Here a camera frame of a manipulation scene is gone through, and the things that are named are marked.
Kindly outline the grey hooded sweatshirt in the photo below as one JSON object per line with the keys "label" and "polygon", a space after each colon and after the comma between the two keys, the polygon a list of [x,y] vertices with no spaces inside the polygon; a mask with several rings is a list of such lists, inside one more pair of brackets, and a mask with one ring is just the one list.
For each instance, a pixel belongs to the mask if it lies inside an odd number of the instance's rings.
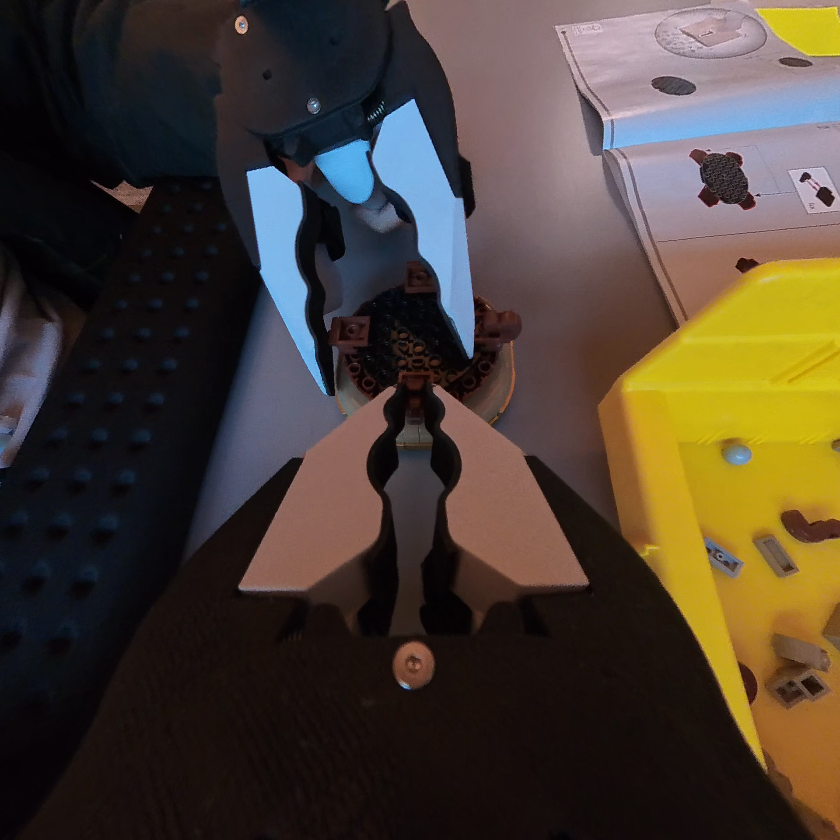
{"label": "grey hooded sweatshirt", "polygon": [[63,351],[62,318],[45,288],[1,247],[1,468],[12,465]]}

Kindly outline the round toy brick model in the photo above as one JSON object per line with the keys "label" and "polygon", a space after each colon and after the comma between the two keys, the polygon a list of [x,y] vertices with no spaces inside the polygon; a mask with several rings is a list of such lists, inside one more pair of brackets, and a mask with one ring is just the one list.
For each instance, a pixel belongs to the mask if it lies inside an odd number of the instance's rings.
{"label": "round toy brick model", "polygon": [[339,352],[335,390],[349,416],[401,379],[440,385],[489,424],[508,408],[515,385],[512,343],[522,321],[474,298],[475,350],[468,360],[449,333],[434,283],[419,261],[406,264],[401,285],[332,319],[329,339]]}

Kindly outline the yellow sticky note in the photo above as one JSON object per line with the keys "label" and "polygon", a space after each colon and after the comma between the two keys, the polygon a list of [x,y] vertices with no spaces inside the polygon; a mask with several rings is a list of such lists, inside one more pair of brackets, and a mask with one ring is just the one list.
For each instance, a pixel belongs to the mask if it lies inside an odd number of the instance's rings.
{"label": "yellow sticky note", "polygon": [[776,38],[809,57],[839,56],[838,6],[756,7]]}

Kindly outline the black dotted mat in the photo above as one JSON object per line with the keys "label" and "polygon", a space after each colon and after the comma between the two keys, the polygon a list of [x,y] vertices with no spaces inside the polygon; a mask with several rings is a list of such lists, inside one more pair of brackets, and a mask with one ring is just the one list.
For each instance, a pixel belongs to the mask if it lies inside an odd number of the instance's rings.
{"label": "black dotted mat", "polygon": [[160,180],[2,482],[2,740],[84,718],[182,557],[260,287],[217,178]]}

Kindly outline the person's left forearm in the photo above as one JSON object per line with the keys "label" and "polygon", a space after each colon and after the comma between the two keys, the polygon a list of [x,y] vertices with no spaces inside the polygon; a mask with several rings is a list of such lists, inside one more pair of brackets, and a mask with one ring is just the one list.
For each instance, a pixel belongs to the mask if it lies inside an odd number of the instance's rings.
{"label": "person's left forearm", "polygon": [[1,3],[2,152],[73,179],[217,176],[233,2]]}

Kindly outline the scattered loose toy bricks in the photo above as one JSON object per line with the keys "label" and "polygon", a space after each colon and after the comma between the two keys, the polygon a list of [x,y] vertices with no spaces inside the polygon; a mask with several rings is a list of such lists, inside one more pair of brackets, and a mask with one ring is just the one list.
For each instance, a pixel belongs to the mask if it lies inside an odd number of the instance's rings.
{"label": "scattered loose toy bricks", "polygon": [[838,442],[685,445],[739,663],[774,711],[838,717]]}

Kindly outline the yellow plastic bin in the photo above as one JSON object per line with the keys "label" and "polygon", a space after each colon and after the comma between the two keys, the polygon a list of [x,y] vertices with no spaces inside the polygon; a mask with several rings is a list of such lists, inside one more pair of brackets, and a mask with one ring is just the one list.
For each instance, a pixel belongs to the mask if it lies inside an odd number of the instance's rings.
{"label": "yellow plastic bin", "polygon": [[749,745],[819,838],[838,838],[839,712],[786,713],[758,697],[729,637],[682,449],[838,442],[838,306],[838,259],[752,268],[599,408],[623,536],[677,603]]}

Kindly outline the person's left hand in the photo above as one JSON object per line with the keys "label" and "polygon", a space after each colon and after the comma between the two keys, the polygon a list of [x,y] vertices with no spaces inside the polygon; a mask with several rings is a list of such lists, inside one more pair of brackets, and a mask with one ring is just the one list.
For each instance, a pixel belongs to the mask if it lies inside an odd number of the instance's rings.
{"label": "person's left hand", "polygon": [[400,215],[380,185],[374,185],[371,196],[363,203],[353,204],[353,217],[379,234],[388,234],[411,223],[410,217]]}

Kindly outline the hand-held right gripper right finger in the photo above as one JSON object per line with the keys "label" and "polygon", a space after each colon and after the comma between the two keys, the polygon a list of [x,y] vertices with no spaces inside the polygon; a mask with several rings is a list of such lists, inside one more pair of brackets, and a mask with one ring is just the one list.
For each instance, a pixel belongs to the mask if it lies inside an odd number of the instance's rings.
{"label": "hand-held right gripper right finger", "polygon": [[422,564],[428,634],[469,634],[491,607],[577,592],[589,580],[518,446],[440,386],[427,385],[430,464],[444,488]]}

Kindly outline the open instruction booklet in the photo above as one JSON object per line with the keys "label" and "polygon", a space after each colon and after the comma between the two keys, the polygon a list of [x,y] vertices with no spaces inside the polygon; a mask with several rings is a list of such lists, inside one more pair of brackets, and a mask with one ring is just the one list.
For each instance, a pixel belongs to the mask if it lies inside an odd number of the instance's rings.
{"label": "open instruction booklet", "polygon": [[839,58],[709,2],[556,28],[658,284],[684,322],[756,265],[838,257]]}

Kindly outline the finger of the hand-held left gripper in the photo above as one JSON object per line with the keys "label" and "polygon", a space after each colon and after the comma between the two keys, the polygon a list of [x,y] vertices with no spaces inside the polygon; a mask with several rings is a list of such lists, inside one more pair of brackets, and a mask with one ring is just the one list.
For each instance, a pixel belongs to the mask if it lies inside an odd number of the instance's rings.
{"label": "finger of the hand-held left gripper", "polygon": [[453,192],[415,100],[385,116],[372,164],[384,188],[406,206],[418,254],[437,281],[439,307],[471,359],[476,321],[465,204]]}
{"label": "finger of the hand-held left gripper", "polygon": [[247,174],[259,272],[313,379],[334,395],[325,316],[342,306],[338,208],[279,170]]}

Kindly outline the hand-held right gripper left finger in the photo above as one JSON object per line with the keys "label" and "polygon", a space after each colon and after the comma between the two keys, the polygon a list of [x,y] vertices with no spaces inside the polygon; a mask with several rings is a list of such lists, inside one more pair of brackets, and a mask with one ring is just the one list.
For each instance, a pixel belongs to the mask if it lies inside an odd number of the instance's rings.
{"label": "hand-held right gripper left finger", "polygon": [[350,629],[389,634],[398,571],[385,485],[406,399],[405,384],[385,389],[306,452],[240,592],[336,606]]}

